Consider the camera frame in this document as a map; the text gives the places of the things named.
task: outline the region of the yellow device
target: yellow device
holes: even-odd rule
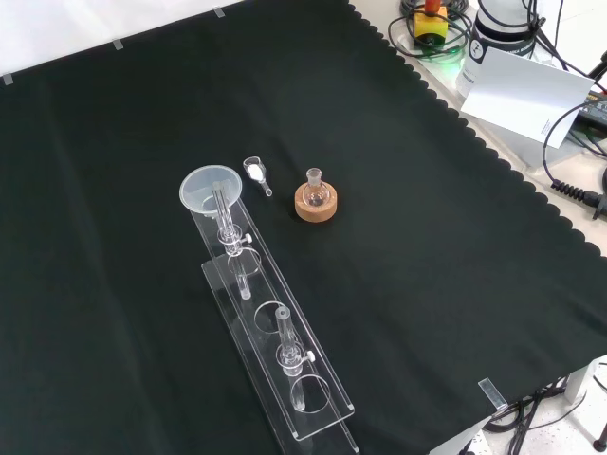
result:
[[[436,14],[447,17],[447,7],[440,7]],[[440,17],[430,17],[424,10],[414,14],[414,37],[427,45],[441,46],[447,41],[449,24]]]

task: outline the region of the black cloth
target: black cloth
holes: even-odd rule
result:
[[[479,380],[513,401],[605,354],[598,249],[347,3],[224,11],[0,91],[0,452],[278,452],[178,198],[206,164],[243,176],[363,453],[427,453],[495,411]],[[321,225],[293,209],[310,167]]]

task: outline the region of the plastic funnel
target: plastic funnel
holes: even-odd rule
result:
[[[217,215],[217,205],[212,196],[214,182],[223,183],[228,207],[231,207],[240,197],[243,182],[234,169],[219,165],[205,166],[190,173],[179,188],[181,203],[190,211],[214,218]]]

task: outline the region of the small glass vial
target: small glass vial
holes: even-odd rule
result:
[[[312,207],[319,207],[329,202],[331,193],[321,181],[321,170],[312,168],[305,175],[307,175],[307,185],[303,189],[303,201]]]

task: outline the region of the clear acrylic stand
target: clear acrylic stand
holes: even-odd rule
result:
[[[226,196],[229,184],[212,183],[215,210],[184,204],[211,253],[203,272],[281,449],[358,453],[344,424],[354,406],[245,206]]]

